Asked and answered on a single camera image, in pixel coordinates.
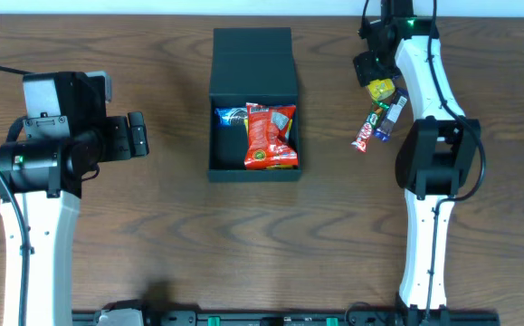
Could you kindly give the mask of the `yellow round candy pack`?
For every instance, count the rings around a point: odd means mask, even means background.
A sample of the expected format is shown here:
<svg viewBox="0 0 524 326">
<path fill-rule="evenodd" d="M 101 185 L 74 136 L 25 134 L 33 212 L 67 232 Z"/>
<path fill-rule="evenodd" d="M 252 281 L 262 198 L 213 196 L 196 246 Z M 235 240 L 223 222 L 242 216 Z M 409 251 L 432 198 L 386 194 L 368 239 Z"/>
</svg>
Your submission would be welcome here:
<svg viewBox="0 0 524 326">
<path fill-rule="evenodd" d="M 392 79 L 373 80 L 367 86 L 367 91 L 374 101 L 387 99 L 395 92 L 395 85 Z"/>
</svg>

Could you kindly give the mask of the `blue Oreo cookie pack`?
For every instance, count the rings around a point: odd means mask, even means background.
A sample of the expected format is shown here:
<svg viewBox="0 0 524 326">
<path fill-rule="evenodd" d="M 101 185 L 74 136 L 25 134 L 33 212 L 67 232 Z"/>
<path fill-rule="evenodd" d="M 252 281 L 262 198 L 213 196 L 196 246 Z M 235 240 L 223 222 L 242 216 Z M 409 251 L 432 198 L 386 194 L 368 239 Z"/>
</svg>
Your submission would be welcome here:
<svg viewBox="0 0 524 326">
<path fill-rule="evenodd" d="M 220 127 L 240 126 L 248 118 L 245 107 L 216 108 L 214 113 Z"/>
</svg>

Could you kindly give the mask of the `dark blue chocolate bar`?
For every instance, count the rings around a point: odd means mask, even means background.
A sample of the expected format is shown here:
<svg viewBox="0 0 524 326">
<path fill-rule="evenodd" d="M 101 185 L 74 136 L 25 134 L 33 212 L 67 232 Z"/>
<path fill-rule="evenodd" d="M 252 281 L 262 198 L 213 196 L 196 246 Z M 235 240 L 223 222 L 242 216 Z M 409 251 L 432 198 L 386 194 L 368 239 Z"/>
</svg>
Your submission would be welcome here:
<svg viewBox="0 0 524 326">
<path fill-rule="evenodd" d="M 388 105 L 384 118 L 377 125 L 375 136 L 378 139 L 383 142 L 390 140 L 392 130 L 408 100 L 409 96 L 406 89 L 398 88 L 395 91 L 395 95 Z"/>
</svg>

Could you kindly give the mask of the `red KitKat bar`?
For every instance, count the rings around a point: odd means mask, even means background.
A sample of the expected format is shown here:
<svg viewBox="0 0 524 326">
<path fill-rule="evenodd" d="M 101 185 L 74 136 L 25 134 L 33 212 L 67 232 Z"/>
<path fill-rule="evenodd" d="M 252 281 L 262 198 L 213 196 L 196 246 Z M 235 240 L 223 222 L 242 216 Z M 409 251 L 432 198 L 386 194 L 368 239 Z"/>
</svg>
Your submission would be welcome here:
<svg viewBox="0 0 524 326">
<path fill-rule="evenodd" d="M 362 124 L 356 137 L 351 142 L 351 145 L 355 149 L 363 153 L 367 152 L 367 144 L 376 129 L 380 117 L 383 115 L 384 112 L 385 110 L 381 108 L 369 112 L 367 118 L 365 119 L 365 122 Z"/>
</svg>

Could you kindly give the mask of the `red snack bag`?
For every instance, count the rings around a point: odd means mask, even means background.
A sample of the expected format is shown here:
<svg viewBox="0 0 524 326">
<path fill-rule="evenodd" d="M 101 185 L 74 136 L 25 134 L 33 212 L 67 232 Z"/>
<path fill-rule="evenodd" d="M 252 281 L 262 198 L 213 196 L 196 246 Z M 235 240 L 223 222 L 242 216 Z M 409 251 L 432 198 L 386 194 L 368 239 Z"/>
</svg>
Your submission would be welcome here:
<svg viewBox="0 0 524 326">
<path fill-rule="evenodd" d="M 290 145 L 295 105 L 266 106 L 247 103 L 248 149 L 244 166 L 248 170 L 295 168 L 297 151 Z"/>
</svg>

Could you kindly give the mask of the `dark green box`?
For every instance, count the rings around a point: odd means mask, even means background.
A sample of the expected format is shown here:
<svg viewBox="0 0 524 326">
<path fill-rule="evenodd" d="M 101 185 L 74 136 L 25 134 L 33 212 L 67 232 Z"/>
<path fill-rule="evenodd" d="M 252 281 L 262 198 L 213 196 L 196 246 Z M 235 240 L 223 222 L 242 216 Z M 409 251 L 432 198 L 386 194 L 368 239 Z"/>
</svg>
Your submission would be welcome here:
<svg viewBox="0 0 524 326">
<path fill-rule="evenodd" d="M 299 84 L 292 51 L 291 29 L 215 28 L 209 85 L 210 133 L 207 176 L 211 182 L 291 182 L 301 166 L 291 169 L 248 170 L 243 161 L 248 137 L 243 125 L 223 127 L 216 110 L 294 105 L 289 145 L 300 149 Z"/>
</svg>

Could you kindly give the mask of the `yellow snack bag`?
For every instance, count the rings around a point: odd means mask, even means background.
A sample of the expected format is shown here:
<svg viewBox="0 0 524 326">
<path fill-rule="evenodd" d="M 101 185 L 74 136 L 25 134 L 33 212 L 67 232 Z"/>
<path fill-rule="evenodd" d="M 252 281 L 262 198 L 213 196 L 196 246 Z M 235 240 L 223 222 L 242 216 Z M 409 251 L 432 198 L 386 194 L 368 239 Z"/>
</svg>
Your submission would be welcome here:
<svg viewBox="0 0 524 326">
<path fill-rule="evenodd" d="M 244 165 L 248 170 L 289 169 L 298 163 L 298 154 L 289 144 L 292 121 L 247 120 L 248 149 Z"/>
</svg>

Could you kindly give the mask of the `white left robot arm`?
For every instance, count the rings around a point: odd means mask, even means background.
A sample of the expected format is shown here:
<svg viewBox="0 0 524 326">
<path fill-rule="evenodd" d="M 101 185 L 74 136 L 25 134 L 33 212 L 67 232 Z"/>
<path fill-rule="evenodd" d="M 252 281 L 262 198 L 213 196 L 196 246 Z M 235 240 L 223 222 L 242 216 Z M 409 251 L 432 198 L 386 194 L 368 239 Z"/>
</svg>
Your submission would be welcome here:
<svg viewBox="0 0 524 326">
<path fill-rule="evenodd" d="M 0 147 L 5 325 L 70 325 L 82 185 L 103 162 L 149 153 L 143 115 L 110 117 L 105 71 L 28 73 L 26 113 Z"/>
</svg>

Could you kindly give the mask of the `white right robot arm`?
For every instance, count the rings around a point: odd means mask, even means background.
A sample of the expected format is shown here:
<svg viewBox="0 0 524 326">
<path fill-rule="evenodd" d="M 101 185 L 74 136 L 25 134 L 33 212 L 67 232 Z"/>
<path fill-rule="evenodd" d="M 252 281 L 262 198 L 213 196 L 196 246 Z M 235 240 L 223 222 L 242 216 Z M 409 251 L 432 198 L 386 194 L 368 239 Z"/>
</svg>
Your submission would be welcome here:
<svg viewBox="0 0 524 326">
<path fill-rule="evenodd" d="M 353 61 L 361 86 L 401 77 L 414 122 L 395 161 L 395 179 L 405 192 L 408 214 L 406 260 L 396 321 L 404 325 L 449 325 L 444 289 L 448 225 L 465 195 L 472 162 L 486 168 L 481 126 L 465 116 L 443 68 L 436 18 L 420 17 L 410 1 L 387 0 L 378 20 L 362 18 L 358 31 L 367 50 Z"/>
</svg>

